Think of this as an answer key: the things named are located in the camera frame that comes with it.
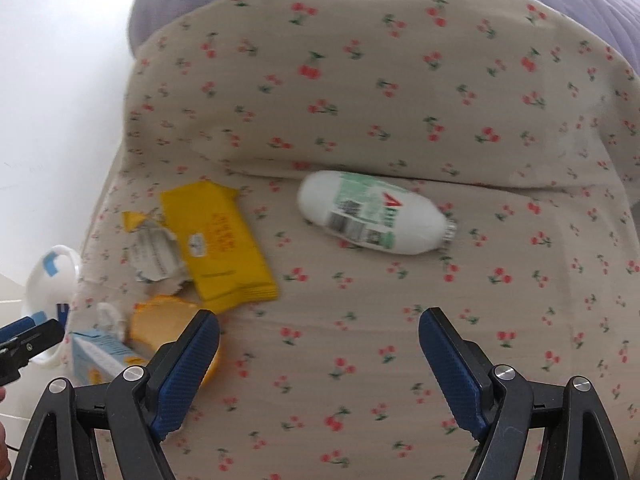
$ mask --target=yellow snack package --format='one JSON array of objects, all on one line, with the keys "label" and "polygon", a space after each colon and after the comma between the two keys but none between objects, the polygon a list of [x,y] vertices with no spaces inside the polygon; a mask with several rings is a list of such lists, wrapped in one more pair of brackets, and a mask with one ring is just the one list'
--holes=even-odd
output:
[{"label": "yellow snack package", "polygon": [[234,203],[237,194],[209,180],[160,194],[164,225],[176,237],[202,307],[216,314],[278,297],[269,267]]},{"label": "yellow snack package", "polygon": [[[156,296],[136,305],[129,320],[129,344],[142,355],[152,357],[164,344],[176,341],[200,307],[175,296]],[[220,362],[222,338],[202,384],[215,373]]]}]

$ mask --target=pillow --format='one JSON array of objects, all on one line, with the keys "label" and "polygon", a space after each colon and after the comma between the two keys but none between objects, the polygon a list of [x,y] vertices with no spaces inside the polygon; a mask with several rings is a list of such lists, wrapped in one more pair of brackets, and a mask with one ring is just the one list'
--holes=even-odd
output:
[{"label": "pillow", "polygon": [[127,127],[159,156],[164,128],[198,132],[192,150],[250,174],[631,189],[639,90],[534,0],[217,0],[141,47]]}]

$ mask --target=white floor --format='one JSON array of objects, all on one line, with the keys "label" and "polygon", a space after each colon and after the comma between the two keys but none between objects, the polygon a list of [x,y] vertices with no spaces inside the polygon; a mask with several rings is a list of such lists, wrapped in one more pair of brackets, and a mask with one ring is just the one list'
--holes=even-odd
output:
[{"label": "white floor", "polygon": [[[21,285],[48,248],[81,249],[122,134],[131,3],[0,0],[0,326],[18,319]],[[11,446],[55,375],[29,365],[8,387]]]}]

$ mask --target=black gripper frame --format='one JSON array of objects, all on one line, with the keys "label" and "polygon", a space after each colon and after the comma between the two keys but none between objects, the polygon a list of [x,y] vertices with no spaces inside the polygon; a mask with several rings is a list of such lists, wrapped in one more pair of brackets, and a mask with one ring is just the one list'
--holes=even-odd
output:
[{"label": "black gripper frame", "polygon": [[62,325],[55,319],[49,319],[0,343],[0,386],[20,379],[20,368],[29,364],[29,359],[57,345],[64,338],[65,329]]},{"label": "black gripper frame", "polygon": [[149,430],[153,413],[147,397],[176,365],[190,341],[190,328],[206,316],[214,314],[198,311],[176,342],[160,347],[145,367],[126,368],[111,383],[75,388],[66,378],[51,381],[25,432],[12,480],[104,480],[95,430],[111,431],[124,480],[175,480]]},{"label": "black gripper frame", "polygon": [[476,343],[460,337],[439,308],[429,311],[479,385],[489,423],[464,480],[514,480],[533,428],[545,428],[534,480],[629,480],[620,444],[590,381],[581,376],[565,386],[527,381],[509,365],[493,365]]}]

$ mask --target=white plastic bottle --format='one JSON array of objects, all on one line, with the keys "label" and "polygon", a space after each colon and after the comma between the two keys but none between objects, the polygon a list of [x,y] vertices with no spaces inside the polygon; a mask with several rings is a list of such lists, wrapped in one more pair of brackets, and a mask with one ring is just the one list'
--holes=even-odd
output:
[{"label": "white plastic bottle", "polygon": [[394,254],[446,245],[455,224],[431,200],[372,176],[318,171],[298,190],[302,215],[353,244]]}]

